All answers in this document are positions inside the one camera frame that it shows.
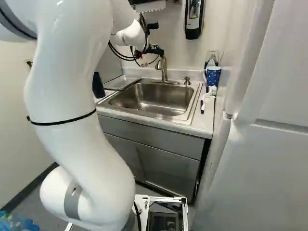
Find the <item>bottle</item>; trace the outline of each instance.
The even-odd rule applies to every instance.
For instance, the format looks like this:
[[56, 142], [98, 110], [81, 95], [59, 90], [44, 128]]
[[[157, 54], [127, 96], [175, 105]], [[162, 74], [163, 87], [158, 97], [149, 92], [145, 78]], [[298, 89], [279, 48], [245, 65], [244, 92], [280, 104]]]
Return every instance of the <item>bottle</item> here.
[[0, 231], [39, 231], [32, 219], [0, 211]]

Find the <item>cabinet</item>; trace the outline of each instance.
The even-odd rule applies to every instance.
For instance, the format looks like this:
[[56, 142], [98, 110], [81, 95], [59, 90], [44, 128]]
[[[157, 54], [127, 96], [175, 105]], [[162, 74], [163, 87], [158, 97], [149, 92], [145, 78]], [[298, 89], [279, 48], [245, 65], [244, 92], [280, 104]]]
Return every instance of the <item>cabinet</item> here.
[[135, 176], [135, 179], [141, 182], [145, 181], [144, 172], [141, 165], [141, 158], [137, 151], [136, 144], [116, 136], [108, 134], [105, 134], [105, 136], [109, 143], [126, 162], [131, 172]]
[[201, 160], [205, 140], [160, 128], [98, 116], [103, 132], [167, 152]]
[[199, 161], [113, 135], [105, 135], [137, 180], [184, 195], [189, 201], [192, 199]]

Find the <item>polka dot cup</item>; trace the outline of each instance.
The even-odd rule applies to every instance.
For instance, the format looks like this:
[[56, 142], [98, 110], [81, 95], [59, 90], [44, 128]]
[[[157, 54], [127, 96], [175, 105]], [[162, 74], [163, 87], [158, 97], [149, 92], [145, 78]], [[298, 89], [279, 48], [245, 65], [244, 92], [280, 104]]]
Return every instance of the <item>polka dot cup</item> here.
[[218, 87], [219, 76], [221, 73], [221, 67], [219, 66], [209, 66], [206, 69], [206, 86], [216, 86]]

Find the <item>sink basin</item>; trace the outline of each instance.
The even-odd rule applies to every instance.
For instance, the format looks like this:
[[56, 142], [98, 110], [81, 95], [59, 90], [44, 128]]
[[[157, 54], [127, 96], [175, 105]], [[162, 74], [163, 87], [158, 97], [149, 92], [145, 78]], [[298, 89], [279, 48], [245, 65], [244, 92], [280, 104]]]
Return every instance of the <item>sink basin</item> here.
[[190, 87], [137, 83], [109, 100], [110, 105], [178, 116], [186, 112], [194, 90]]
[[102, 100], [97, 106], [190, 124], [191, 111], [196, 107], [195, 98], [200, 94], [200, 90], [199, 83], [185, 86], [183, 83], [175, 85], [141, 79], [127, 89]]

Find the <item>soap dispenser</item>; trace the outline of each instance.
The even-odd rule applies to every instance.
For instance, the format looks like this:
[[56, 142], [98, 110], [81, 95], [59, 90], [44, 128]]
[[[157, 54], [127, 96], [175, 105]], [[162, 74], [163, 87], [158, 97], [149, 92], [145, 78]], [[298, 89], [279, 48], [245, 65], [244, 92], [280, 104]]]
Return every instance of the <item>soap dispenser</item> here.
[[186, 39], [197, 39], [203, 29], [205, 0], [186, 0], [185, 35]]

